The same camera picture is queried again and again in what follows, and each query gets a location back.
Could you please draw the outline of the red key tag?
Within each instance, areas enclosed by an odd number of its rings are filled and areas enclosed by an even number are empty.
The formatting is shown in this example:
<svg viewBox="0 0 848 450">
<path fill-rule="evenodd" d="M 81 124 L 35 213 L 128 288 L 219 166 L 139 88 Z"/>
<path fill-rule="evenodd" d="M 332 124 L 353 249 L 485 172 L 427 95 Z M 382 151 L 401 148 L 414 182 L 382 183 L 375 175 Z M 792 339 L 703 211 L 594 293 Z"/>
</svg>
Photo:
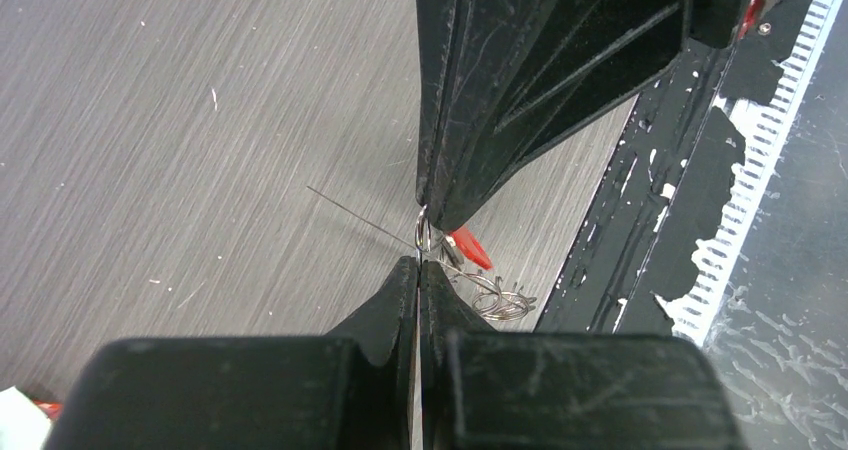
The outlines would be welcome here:
<svg viewBox="0 0 848 450">
<path fill-rule="evenodd" d="M 492 270 L 493 262 L 473 233 L 462 226 L 450 234 L 461 254 L 483 270 Z"/>
</svg>

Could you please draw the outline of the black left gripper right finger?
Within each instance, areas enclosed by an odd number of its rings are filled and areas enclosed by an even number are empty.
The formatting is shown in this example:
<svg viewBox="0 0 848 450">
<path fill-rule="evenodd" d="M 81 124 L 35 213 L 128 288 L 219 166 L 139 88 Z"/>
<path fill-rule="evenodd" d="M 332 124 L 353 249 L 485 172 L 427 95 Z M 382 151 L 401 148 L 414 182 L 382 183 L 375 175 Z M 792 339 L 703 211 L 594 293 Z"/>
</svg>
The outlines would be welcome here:
<svg viewBox="0 0 848 450">
<path fill-rule="evenodd" d="M 442 267 L 421 268 L 427 449 L 742 449 L 713 367 L 644 334 L 495 330 Z"/>
</svg>

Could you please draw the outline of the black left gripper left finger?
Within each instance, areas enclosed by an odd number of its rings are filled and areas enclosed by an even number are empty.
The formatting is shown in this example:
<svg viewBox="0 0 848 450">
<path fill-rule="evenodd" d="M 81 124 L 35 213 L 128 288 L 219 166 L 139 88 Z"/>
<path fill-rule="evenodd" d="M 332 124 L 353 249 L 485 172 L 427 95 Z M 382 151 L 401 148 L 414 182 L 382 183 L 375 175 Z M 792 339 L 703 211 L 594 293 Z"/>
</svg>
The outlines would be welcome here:
<svg viewBox="0 0 848 450">
<path fill-rule="evenodd" d="M 407 449 L 419 266 L 329 332 L 132 338 L 89 360 L 49 449 Z"/>
</svg>

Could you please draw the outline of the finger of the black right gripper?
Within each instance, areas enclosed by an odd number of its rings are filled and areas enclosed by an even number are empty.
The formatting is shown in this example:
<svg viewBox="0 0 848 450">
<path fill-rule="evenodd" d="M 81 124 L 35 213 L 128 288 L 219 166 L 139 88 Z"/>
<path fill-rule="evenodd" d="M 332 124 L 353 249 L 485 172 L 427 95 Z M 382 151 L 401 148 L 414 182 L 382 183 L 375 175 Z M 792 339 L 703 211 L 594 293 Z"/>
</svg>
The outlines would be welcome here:
<svg viewBox="0 0 848 450">
<path fill-rule="evenodd" d="M 416 199 L 435 209 L 436 170 L 442 145 L 443 116 L 455 77 L 456 52 L 461 41 L 466 0 L 415 0 L 420 69 L 420 118 Z"/>
<path fill-rule="evenodd" d="M 692 0 L 466 0 L 430 223 L 465 224 L 515 173 L 667 70 Z"/>
</svg>

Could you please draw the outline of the silver perforated keyring plate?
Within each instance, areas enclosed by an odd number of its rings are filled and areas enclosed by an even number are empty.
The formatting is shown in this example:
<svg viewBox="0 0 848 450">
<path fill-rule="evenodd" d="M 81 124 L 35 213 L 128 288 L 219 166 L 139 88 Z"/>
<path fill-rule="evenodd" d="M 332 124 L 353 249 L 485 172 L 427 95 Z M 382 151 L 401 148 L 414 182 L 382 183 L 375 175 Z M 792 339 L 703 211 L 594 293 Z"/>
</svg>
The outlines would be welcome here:
<svg viewBox="0 0 848 450">
<path fill-rule="evenodd" d="M 318 345 L 304 386 L 313 413 L 296 449 L 543 449 L 541 399 L 524 386 L 531 341 L 493 322 L 532 298 L 458 267 L 460 234 L 416 232 L 379 290 Z"/>
</svg>

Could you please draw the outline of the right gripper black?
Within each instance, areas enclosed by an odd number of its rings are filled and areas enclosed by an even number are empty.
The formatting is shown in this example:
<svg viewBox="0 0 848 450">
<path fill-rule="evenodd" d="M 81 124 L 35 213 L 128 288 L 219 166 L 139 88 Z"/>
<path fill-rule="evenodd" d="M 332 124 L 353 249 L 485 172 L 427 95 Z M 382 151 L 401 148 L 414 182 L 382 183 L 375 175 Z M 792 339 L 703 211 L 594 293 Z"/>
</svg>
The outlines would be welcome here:
<svg viewBox="0 0 848 450">
<path fill-rule="evenodd" d="M 782 0 L 694 0 L 690 37 L 712 48 L 742 38 Z"/>
</svg>

